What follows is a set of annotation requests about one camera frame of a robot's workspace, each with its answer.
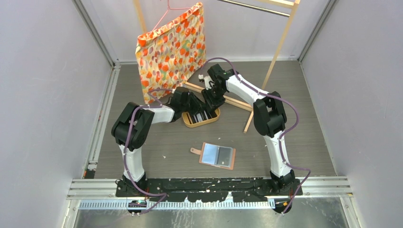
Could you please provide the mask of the tan oval card tray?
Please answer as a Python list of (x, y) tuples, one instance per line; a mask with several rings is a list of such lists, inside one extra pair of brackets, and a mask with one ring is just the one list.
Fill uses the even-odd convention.
[(202, 113), (196, 115), (190, 115), (188, 112), (184, 112), (182, 113), (182, 119), (184, 124), (188, 128), (195, 128), (217, 121), (220, 114), (220, 109), (216, 109), (212, 113), (207, 113), (206, 111), (203, 111)]

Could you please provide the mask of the dark credit card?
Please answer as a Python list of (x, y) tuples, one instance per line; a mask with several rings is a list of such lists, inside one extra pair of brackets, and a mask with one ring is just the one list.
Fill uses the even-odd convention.
[(232, 148), (220, 147), (218, 150), (217, 164), (220, 166), (230, 167), (232, 163), (232, 152)]

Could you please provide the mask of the pink leather card holder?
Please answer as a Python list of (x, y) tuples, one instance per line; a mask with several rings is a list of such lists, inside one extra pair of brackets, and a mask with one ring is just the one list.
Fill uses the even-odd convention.
[(233, 170), (236, 149), (204, 142), (200, 150), (191, 148), (190, 152), (199, 155), (199, 163), (222, 169)]

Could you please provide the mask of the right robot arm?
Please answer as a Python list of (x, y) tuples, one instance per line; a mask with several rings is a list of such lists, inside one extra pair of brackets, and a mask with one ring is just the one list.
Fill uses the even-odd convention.
[(283, 133), (287, 116), (279, 93), (269, 93), (249, 83), (234, 69), (225, 71), (219, 64), (211, 66), (208, 75), (199, 75), (205, 84), (201, 94), (208, 111), (214, 111), (225, 102), (224, 94), (234, 93), (253, 108), (253, 123), (263, 136), (270, 157), (270, 184), (274, 193), (285, 194), (295, 180), (289, 166)]

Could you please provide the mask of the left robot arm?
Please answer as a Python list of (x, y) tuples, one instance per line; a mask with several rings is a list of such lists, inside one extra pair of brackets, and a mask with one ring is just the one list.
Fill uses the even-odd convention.
[(123, 157), (122, 181), (135, 197), (146, 193), (142, 146), (152, 124), (175, 122), (184, 112), (201, 121), (216, 117), (215, 112), (207, 111), (206, 104), (188, 88), (180, 86), (170, 92), (172, 97), (168, 102), (163, 104), (158, 100), (157, 106), (129, 102), (112, 127), (111, 134)]

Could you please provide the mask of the stack of credit cards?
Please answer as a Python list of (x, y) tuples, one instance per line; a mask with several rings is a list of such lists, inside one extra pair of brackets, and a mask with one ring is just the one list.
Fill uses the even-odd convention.
[(203, 111), (203, 112), (195, 114), (195, 115), (190, 115), (189, 113), (186, 113), (186, 116), (188, 117), (190, 124), (198, 124), (201, 122), (216, 119), (218, 117), (218, 115), (217, 115), (217, 117), (215, 117), (215, 118), (209, 118), (208, 114), (206, 114), (206, 111)]

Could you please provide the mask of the floral orange fabric bag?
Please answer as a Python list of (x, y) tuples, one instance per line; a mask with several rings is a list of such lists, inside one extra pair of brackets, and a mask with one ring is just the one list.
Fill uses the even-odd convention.
[(135, 56), (146, 104), (187, 82), (206, 62), (203, 4), (139, 35)]

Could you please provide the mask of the wooden clothes rack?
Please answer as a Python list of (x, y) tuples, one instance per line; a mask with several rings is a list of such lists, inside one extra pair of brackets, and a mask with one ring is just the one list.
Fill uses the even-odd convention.
[[(275, 11), (275, 10), (272, 10), (272, 9), (266, 9), (266, 8), (262, 8), (262, 7), (258, 7), (258, 6), (253, 6), (253, 5), (250, 5), (250, 4), (241, 3), (241, 2), (238, 2), (238, 1), (234, 1), (234, 0), (219, 0), (219, 1), (231, 4), (231, 5), (236, 5), (236, 6), (252, 9), (252, 10), (258, 10), (258, 11), (262, 11), (262, 12), (265, 12), (265, 13), (269, 13), (269, 14), (273, 14), (273, 15), (282, 16), (282, 17), (287, 18), (285, 28), (283, 30), (283, 33), (281, 35), (281, 38), (280, 38), (280, 41), (278, 43), (277, 49), (276, 49), (275, 54), (274, 54), (274, 56), (273, 56), (273, 58), (271, 60), (269, 69), (267, 71), (267, 74), (266, 74), (266, 76), (264, 78), (264, 81), (263, 81), (263, 84), (262, 84), (262, 87), (261, 87), (262, 89), (265, 89), (265, 87), (266, 87), (266, 85), (268, 83), (269, 77), (270, 77), (270, 75), (271, 75), (271, 73), (273, 71), (274, 65), (275, 65), (275, 63), (276, 63), (276, 61), (278, 59), (278, 56), (280, 54), (280, 51), (282, 49), (282, 46), (283, 46), (283, 44), (285, 42), (285, 39), (287, 37), (288, 31), (289, 31), (290, 26), (292, 24), (292, 21), (293, 21), (293, 19), (295, 17), (297, 9), (298, 9), (298, 7), (300, 5), (300, 0), (259, 0), (260, 2), (263, 2), (263, 3), (266, 3), (266, 4), (278, 6), (278, 7), (281, 7), (281, 8), (290, 9), (290, 13), (284, 13), (284, 12), (279, 12), (279, 11)], [(144, 20), (144, 15), (143, 15), (143, 12), (142, 12), (142, 9), (141, 9), (141, 3), (140, 3), (139, 0), (132, 0), (132, 3), (134, 5), (134, 9), (136, 11), (136, 14), (137, 14), (138, 21), (140, 23), (140, 27), (142, 29), (142, 32), (145, 33), (148, 30), (147, 30), (145, 20)], [(172, 8), (172, 7), (170, 7), (169, 0), (167, 0), (167, 10), (163, 14), (163, 16), (160, 18), (158, 23), (155, 25), (155, 27), (152, 29), (152, 31), (157, 28), (159, 23), (161, 23), (162, 19), (164, 19), (164, 17), (167, 15), (167, 13), (170, 10), (187, 10), (187, 9), (188, 8)], [(201, 89), (196, 89), (195, 85), (193, 85), (193, 84), (191, 85), (191, 83), (185, 83), (185, 84), (187, 86), (189, 86), (190, 89), (201, 93)], [(250, 105), (248, 105), (248, 104), (246, 104), (244, 102), (241, 102), (239, 100), (236, 100), (234, 98), (229, 98), (229, 97), (226, 97), (226, 96), (224, 96), (224, 98), (227, 99), (226, 102), (229, 103), (230, 105), (233, 105), (233, 106), (242, 108), (244, 110), (250, 111), (250, 116), (249, 116), (249, 118), (247, 120), (247, 123), (246, 123), (246, 126), (245, 126), (245, 128), (243, 130), (243, 133), (246, 133), (248, 131), (249, 127), (250, 127), (250, 124), (251, 124), (251, 121), (252, 121), (252, 118), (253, 118), (253, 115), (254, 115), (254, 111), (253, 111), (252, 107)]]

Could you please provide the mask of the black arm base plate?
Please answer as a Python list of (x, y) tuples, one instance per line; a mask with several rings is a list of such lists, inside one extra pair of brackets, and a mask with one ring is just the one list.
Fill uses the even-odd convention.
[(141, 197), (157, 202), (223, 202), (232, 196), (234, 202), (266, 201), (267, 196), (290, 198), (302, 195), (300, 181), (280, 189), (265, 178), (149, 178), (138, 182), (138, 187), (125, 177), (115, 180), (117, 197)]

